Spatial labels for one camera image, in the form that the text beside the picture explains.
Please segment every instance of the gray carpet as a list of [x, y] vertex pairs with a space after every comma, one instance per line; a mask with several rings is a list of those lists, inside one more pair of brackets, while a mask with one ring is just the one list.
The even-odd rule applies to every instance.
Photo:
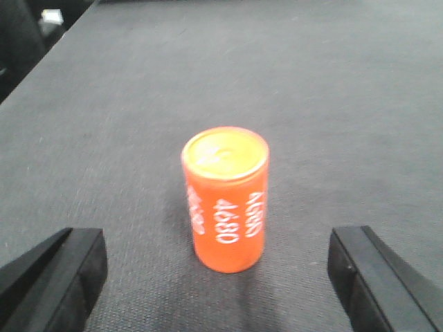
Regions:
[[[0, 264], [105, 229], [88, 332], [351, 331], [331, 228], [368, 224], [443, 287], [443, 2], [154, 1], [90, 8], [0, 106]], [[192, 251], [180, 151], [219, 125], [271, 148], [266, 250]]]

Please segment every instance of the black chair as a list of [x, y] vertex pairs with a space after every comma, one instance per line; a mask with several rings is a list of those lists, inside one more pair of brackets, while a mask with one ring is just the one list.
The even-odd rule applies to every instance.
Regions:
[[[0, 102], [91, 5], [91, 0], [0, 0]], [[42, 20], [60, 9], [63, 26]]]

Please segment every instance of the orange battery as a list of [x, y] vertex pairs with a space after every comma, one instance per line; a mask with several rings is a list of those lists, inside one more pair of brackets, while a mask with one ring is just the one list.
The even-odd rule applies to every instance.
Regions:
[[243, 128], [213, 128], [186, 143], [181, 161], [198, 258], [223, 273], [250, 268], [264, 248], [266, 141]]

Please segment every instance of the gray table surface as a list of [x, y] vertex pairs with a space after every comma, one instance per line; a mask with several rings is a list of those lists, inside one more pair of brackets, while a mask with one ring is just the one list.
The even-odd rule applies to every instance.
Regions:
[[[443, 287], [443, 2], [144, 1], [89, 11], [0, 106], [0, 264], [101, 227], [99, 331], [351, 331], [331, 228], [371, 225]], [[192, 251], [186, 140], [271, 147], [266, 250], [223, 275]]]

